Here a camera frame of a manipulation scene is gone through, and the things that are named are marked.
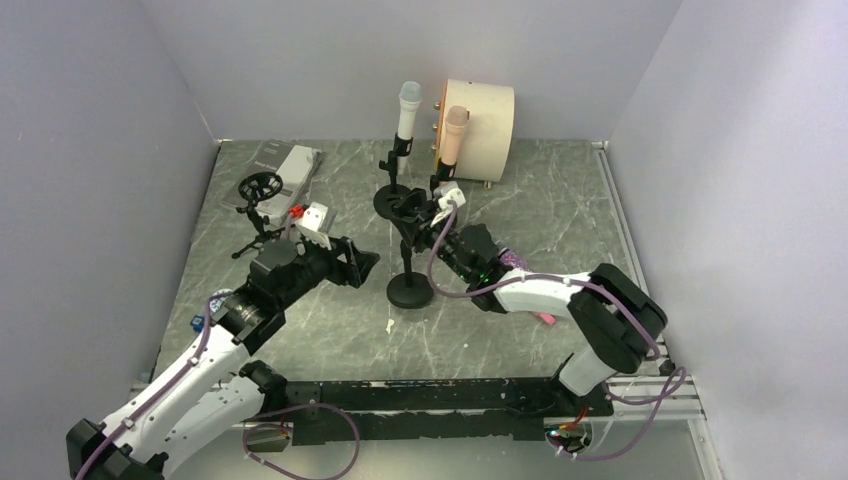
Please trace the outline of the pink microphone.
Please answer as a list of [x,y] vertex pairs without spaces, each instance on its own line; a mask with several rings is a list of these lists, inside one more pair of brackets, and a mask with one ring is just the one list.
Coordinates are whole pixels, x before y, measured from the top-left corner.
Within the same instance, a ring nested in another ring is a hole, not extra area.
[[535,312],[534,316],[547,325],[554,325],[556,322],[556,318],[547,313]]

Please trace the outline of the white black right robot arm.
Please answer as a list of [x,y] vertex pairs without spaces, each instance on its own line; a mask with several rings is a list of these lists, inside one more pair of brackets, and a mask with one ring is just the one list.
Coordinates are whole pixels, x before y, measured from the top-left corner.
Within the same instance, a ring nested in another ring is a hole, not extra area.
[[589,272],[553,274],[507,262],[483,224],[454,226],[465,203],[454,183],[429,195],[416,188],[384,199],[387,219],[405,246],[428,254],[423,278],[429,290],[443,290],[433,278],[442,262],[466,285],[461,297],[480,310],[569,316],[587,345],[567,359],[555,376],[566,391],[585,396],[616,374],[633,374],[660,357],[657,339],[667,326],[664,311],[618,267],[601,263]]

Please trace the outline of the black tripod shock-mount stand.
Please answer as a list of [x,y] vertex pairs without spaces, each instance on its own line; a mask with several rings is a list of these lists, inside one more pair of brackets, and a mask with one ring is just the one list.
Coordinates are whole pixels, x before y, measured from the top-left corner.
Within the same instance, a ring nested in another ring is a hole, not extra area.
[[283,227],[268,230],[270,217],[261,215],[258,207],[262,202],[271,200],[283,190],[282,178],[273,172],[265,171],[251,174],[244,178],[238,185],[239,196],[246,202],[245,206],[239,206],[236,211],[244,214],[256,230],[254,239],[238,251],[231,254],[233,260],[239,259],[249,250],[261,250],[265,243],[279,240],[283,235],[291,236],[292,227],[288,224]]

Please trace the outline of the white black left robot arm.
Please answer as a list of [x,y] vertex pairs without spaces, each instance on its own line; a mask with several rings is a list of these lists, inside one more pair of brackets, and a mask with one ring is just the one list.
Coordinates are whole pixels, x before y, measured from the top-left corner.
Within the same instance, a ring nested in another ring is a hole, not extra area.
[[201,333],[159,377],[100,422],[66,435],[74,479],[165,479],[241,420],[317,410],[294,404],[285,377],[254,354],[286,323],[285,312],[323,282],[361,287],[379,262],[347,237],[278,240],[252,260],[245,283],[217,294]]

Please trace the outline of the black round-base mic stand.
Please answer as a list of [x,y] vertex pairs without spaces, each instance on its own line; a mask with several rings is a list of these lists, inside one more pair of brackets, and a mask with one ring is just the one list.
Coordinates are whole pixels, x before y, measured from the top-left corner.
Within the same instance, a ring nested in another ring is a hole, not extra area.
[[410,192],[410,189],[398,183],[401,160],[406,160],[412,150],[412,139],[402,139],[395,135],[392,149],[387,158],[378,163],[380,170],[386,171],[389,183],[377,190],[373,196],[375,212],[383,219],[392,218],[392,204]]
[[403,272],[394,276],[388,283],[386,295],[389,302],[398,308],[412,310],[427,306],[434,297],[426,276],[412,267],[411,242],[400,240],[400,254]]
[[434,193],[440,186],[451,182],[453,180],[453,171],[453,165],[438,163],[435,173],[430,176],[430,191]]

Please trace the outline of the peach microphone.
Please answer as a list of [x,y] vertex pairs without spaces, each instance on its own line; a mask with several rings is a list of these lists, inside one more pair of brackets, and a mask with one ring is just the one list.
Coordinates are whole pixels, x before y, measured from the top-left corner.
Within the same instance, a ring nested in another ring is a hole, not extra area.
[[464,106],[454,105],[448,110],[444,119],[444,139],[440,145],[438,163],[453,165],[454,171],[469,118],[470,114]]

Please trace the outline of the white microphone silver grille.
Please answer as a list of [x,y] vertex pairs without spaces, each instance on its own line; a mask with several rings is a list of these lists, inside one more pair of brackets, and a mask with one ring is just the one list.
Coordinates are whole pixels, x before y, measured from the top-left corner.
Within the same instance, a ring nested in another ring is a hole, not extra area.
[[397,156],[398,173],[403,174],[407,167],[407,157],[411,153],[416,114],[422,102],[420,84],[406,81],[401,87],[398,99],[400,110],[394,152]]

